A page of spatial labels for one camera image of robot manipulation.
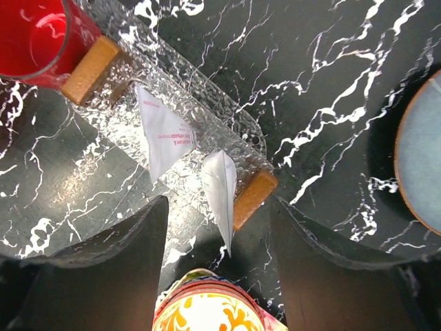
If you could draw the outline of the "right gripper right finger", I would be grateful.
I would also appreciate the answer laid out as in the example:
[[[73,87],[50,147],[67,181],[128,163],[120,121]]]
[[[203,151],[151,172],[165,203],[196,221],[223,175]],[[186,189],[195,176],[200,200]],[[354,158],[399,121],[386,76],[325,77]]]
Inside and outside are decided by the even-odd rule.
[[[276,197],[269,220],[289,330],[440,329],[440,257],[384,261]]]

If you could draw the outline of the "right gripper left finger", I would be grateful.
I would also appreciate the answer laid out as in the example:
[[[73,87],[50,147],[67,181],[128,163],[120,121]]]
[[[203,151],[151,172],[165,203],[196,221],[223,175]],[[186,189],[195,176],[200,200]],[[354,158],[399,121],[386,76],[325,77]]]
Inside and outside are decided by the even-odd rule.
[[[2,330],[150,330],[169,202],[52,256],[1,257]]]

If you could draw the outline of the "white toothpaste tube black cap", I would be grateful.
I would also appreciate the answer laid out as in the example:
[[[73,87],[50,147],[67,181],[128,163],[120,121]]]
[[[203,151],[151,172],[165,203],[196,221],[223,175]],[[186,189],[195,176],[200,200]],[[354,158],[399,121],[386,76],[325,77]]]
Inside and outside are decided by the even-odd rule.
[[[237,183],[236,166],[232,158],[224,150],[207,155],[201,166],[201,180],[214,220],[228,255],[231,255]]]

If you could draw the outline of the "white toothpaste tube red cap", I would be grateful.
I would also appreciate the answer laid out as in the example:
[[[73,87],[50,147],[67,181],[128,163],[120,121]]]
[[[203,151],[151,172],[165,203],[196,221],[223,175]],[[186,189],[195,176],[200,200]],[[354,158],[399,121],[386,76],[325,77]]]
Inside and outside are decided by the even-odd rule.
[[[194,149],[196,135],[184,119],[147,90],[139,84],[136,89],[149,150],[150,178],[152,183],[156,183],[181,157]]]

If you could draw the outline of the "clear acrylic toothbrush holder rack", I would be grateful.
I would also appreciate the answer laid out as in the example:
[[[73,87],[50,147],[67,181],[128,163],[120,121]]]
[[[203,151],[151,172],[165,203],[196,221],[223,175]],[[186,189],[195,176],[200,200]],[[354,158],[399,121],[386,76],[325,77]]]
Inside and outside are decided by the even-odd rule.
[[[150,60],[101,36],[62,88],[71,106],[147,168],[153,183],[240,230],[274,191],[272,165]]]

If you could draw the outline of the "red cup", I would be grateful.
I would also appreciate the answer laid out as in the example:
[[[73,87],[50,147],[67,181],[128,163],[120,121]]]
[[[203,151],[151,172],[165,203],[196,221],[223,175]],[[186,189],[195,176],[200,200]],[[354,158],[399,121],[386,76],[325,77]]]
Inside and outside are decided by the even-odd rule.
[[[75,1],[2,1],[1,77],[58,90],[100,36]]]

